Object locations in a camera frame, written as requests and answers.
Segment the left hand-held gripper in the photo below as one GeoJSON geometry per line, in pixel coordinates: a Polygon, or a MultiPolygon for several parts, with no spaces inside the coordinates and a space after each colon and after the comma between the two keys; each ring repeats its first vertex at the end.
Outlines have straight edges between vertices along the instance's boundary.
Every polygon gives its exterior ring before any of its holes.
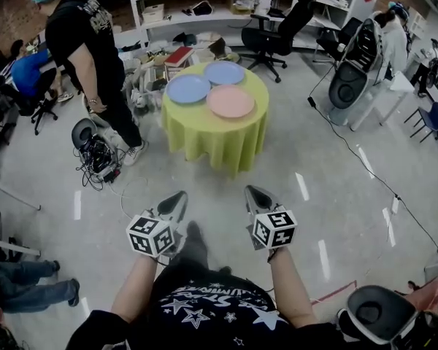
{"type": "Polygon", "coordinates": [[[188,205],[186,191],[177,191],[162,200],[157,208],[135,215],[126,228],[134,252],[152,258],[173,258],[179,251],[182,236],[177,231],[188,205]]]}

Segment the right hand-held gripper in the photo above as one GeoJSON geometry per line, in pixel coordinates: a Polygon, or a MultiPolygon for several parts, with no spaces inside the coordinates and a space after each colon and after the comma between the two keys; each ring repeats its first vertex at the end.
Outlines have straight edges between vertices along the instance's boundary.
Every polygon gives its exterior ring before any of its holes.
{"type": "Polygon", "coordinates": [[[254,215],[247,231],[255,250],[278,249],[293,242],[298,223],[292,211],[279,209],[282,204],[274,194],[264,188],[247,185],[245,199],[248,212],[254,215]]]}

